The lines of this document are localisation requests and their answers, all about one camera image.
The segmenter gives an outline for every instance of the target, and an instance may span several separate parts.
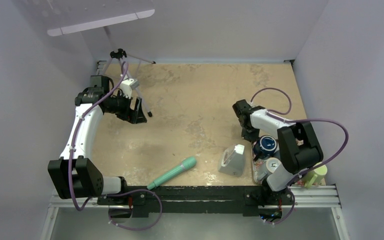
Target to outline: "tripod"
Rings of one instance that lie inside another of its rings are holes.
[[[127,58],[127,56],[140,60],[138,68],[140,67],[142,61],[150,63],[150,64],[156,63],[155,61],[150,61],[150,60],[146,60],[144,58],[138,57],[138,56],[133,56],[133,55],[127,54],[125,50],[123,50],[121,48],[116,48],[115,47],[116,45],[114,44],[113,39],[111,38],[111,32],[110,32],[110,29],[108,28],[108,26],[104,26],[103,29],[105,30],[106,37],[108,38],[108,41],[111,44],[111,48],[113,49],[113,51],[110,52],[109,59],[106,62],[106,65],[104,66],[104,68],[102,69],[102,72],[100,73],[101,75],[105,74],[105,72],[107,71],[107,69],[110,66],[113,59],[117,59],[120,67],[122,67],[122,61],[120,59],[123,59],[123,57]],[[127,77],[129,77],[130,79],[132,78],[132,75],[130,74],[129,70],[127,70]],[[141,90],[138,87],[136,87],[134,90],[136,91],[137,95],[142,99],[143,107],[145,108],[146,112],[148,113],[148,116],[152,117],[153,114],[152,114],[150,108],[148,107],[148,104],[145,101],[144,96],[141,93]]]

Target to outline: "floor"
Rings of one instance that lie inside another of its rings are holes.
[[[136,68],[131,65],[129,69],[138,78],[153,117],[133,125],[104,114],[92,153],[103,175],[123,176],[129,185],[148,185],[190,156],[196,157],[196,166],[166,185],[253,185],[251,145],[241,138],[232,105],[249,101],[261,88],[275,87],[292,99],[287,118],[306,117],[290,64],[147,64],[137,72]],[[112,64],[107,74],[120,76],[120,67]],[[288,109],[288,101],[276,91],[261,93],[254,103]],[[223,151],[235,144],[246,146],[240,177],[217,171]]]
[[[151,213],[149,218],[130,218],[122,224],[144,227],[156,217],[156,213]],[[164,213],[151,229],[129,231],[108,224],[107,208],[90,207],[82,213],[60,208],[51,239],[339,240],[340,237],[330,208],[298,208],[275,227],[263,224],[259,217],[243,217],[241,214]]]

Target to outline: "black base bar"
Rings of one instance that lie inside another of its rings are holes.
[[[146,186],[126,186],[125,192],[146,189]],[[259,206],[292,205],[292,198],[285,192],[277,199],[264,200],[263,188],[251,186],[159,186],[152,190],[162,201],[163,213],[185,214],[242,214],[244,217],[260,216]],[[152,194],[135,192],[126,197],[99,197],[97,204],[106,206],[128,205],[132,198],[132,217],[147,218],[149,213],[159,213],[160,205]]]

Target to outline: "gray plastic object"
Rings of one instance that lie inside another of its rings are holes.
[[[279,159],[280,161],[282,161],[282,159],[281,159],[281,151],[277,150],[277,151],[274,153],[273,158],[277,158],[277,159]]]
[[[240,177],[244,172],[245,166],[245,146],[236,144],[223,152],[220,161],[218,161],[218,171],[220,173]]]
[[[281,164],[281,161],[275,157],[270,157],[265,160],[257,169],[257,181],[261,181],[270,176]]]

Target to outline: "wooden table surface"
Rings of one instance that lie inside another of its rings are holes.
[[[290,64],[147,64],[135,76],[136,67],[131,65],[130,73],[138,78],[153,117],[133,125],[104,114],[92,152],[92,161],[104,176],[123,176],[128,185],[146,186],[190,156],[196,157],[196,166],[166,185],[253,185],[251,145],[241,138],[232,105],[249,101],[261,88],[275,87],[292,100],[287,118],[306,117]],[[120,67],[112,64],[107,74],[119,76]],[[288,109],[287,99],[272,90],[260,93],[254,103]],[[235,144],[245,145],[241,177],[217,171],[223,151]]]

